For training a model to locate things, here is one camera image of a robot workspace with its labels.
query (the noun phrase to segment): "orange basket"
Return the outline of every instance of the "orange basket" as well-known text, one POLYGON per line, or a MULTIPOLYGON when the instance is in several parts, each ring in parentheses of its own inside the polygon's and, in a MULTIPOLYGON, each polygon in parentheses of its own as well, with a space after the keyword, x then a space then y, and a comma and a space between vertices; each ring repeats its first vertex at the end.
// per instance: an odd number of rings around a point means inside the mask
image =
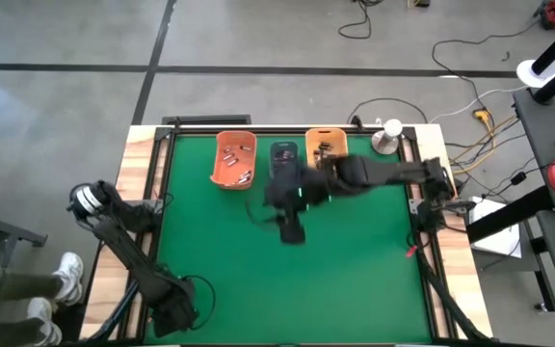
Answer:
POLYGON ((348 155, 346 132, 340 128, 313 128, 305 132, 305 152, 307 165, 317 169, 316 162, 320 160, 317 154, 319 147, 324 145, 325 155, 348 155))
POLYGON ((256 161, 256 135, 249 131, 223 131, 216 136, 218 149, 211 181, 224 189, 251 187, 256 161))

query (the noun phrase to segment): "gray floor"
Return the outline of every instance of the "gray floor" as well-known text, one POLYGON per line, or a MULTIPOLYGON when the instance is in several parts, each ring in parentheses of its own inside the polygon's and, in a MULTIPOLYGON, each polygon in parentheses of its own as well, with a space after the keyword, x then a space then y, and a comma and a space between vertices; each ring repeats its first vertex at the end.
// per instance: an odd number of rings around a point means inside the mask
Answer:
MULTIPOLYGON (((361 16, 347 0, 180 0, 160 64, 434 69, 434 42, 517 32, 530 23, 539 3, 433 0, 427 10, 407 10, 405 1, 387 0, 370 9, 372 39, 346 40, 336 34, 337 27, 361 16)), ((0 63, 146 65, 166 4, 0 0, 0 63)), ((452 68, 511 70, 536 58, 554 38, 555 32, 534 27, 517 38, 445 45, 437 53, 452 68), (506 52, 510 59, 503 62, 506 52)), ((0 71, 0 219, 49 235, 43 249, 21 246, 13 269, 50 272, 66 250, 92 265, 96 242, 65 212, 66 195, 79 182, 116 179, 144 77, 0 71)), ((519 87, 515 79, 475 82, 480 92, 519 87)), ((469 86, 452 78, 160 73, 143 124, 164 116, 215 114, 250 114, 254 123, 335 123, 345 121, 361 101, 379 96, 408 100, 430 119, 473 99, 469 86)), ((492 94, 484 102, 497 121, 514 114, 509 93, 492 94)), ((393 102, 367 105, 359 114, 368 121, 422 121, 408 106, 393 102)), ((447 142, 468 144, 485 133, 468 112, 439 122, 447 142)), ((518 124, 501 139, 521 133, 518 124)), ((494 186, 532 157, 525 139, 512 144, 497 150, 473 175, 494 186)), ((458 152, 450 149, 450 154, 458 152)), ((504 196, 518 198, 541 183, 532 173, 504 196)), ((482 193, 470 182, 463 195, 482 193)), ((485 273, 481 282, 496 337, 555 346, 555 313, 532 310, 541 300, 532 274, 485 273)))

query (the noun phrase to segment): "pants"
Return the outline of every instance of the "pants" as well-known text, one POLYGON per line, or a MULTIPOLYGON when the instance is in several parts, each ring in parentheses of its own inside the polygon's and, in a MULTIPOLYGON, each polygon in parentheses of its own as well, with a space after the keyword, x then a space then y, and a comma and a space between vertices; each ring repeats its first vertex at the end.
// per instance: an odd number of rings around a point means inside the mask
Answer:
MULTIPOLYGON (((63 283, 55 276, 12 274, 0 266, 0 301, 43 297, 53 299, 63 283)), ((0 323, 0 347, 22 346, 44 339, 38 318, 17 323, 0 323)))

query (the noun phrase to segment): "green mat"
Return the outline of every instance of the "green mat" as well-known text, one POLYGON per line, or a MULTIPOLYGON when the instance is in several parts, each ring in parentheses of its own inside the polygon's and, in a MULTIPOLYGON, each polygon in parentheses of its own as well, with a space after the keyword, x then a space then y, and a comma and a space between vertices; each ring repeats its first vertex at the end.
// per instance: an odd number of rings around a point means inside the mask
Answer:
MULTIPOLYGON (((406 258, 410 230, 404 187, 382 187, 350 199, 333 199, 301 215, 303 246, 284 246, 278 228, 256 220, 275 215, 262 207, 269 179, 269 147, 295 141, 305 159, 303 136, 259 136, 256 175, 246 191, 213 184, 214 137, 180 136, 174 146, 158 251, 179 275, 201 275, 214 285, 217 305, 201 329, 146 344, 180 343, 384 343, 429 342, 416 260, 406 258)), ((369 137, 350 136, 351 153, 380 156, 369 137)), ((202 321, 211 305, 207 286, 196 281, 202 321)))

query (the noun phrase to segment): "shoe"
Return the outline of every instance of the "shoe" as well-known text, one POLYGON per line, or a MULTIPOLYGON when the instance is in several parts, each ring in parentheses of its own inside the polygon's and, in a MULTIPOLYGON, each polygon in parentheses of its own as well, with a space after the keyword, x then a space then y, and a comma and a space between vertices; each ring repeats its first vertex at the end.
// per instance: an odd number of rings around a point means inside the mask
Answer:
POLYGON ((27 318, 38 318, 44 324, 40 327, 40 333, 44 335, 42 341, 35 346, 57 346, 62 342, 62 330, 53 323, 53 306, 44 298, 34 298, 27 307, 27 318))
POLYGON ((53 273, 53 276, 59 277, 64 285, 55 295, 55 301, 65 306, 78 304, 83 297, 83 287, 81 279, 83 278, 83 259, 78 254, 66 252, 62 256, 62 262, 59 269, 53 273))

